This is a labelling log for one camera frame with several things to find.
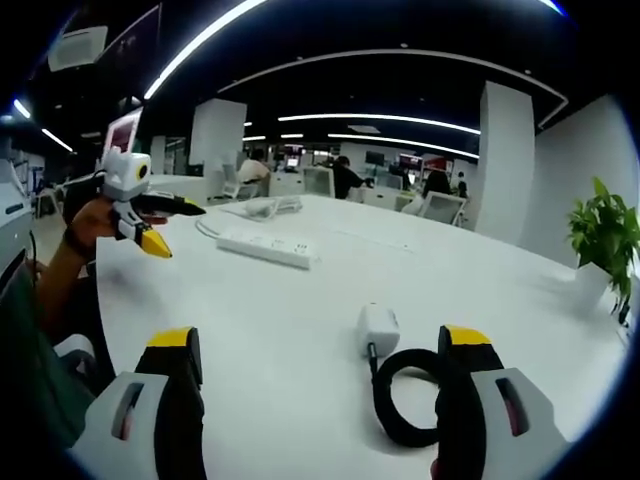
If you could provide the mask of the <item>person's left hand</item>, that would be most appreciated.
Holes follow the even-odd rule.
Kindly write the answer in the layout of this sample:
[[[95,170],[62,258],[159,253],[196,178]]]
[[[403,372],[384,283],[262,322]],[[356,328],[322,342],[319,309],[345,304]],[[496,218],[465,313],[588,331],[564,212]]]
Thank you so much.
[[[113,202],[104,197],[89,201],[72,220],[69,229],[80,244],[94,250],[99,238],[110,238],[116,235],[112,224]]]

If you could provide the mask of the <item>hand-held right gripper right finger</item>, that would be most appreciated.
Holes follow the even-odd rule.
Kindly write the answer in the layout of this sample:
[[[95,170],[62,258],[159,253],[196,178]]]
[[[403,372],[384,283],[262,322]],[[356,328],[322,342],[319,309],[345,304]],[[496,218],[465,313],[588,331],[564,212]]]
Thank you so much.
[[[569,443],[551,400],[517,368],[506,368],[489,338],[440,328],[434,479],[540,479]]]

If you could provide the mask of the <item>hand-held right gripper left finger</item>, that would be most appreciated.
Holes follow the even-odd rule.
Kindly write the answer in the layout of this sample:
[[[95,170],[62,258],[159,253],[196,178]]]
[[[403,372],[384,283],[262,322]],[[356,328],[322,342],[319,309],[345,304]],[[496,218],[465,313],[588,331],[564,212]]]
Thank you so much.
[[[198,329],[155,334],[92,402],[70,455],[92,479],[204,479]]]

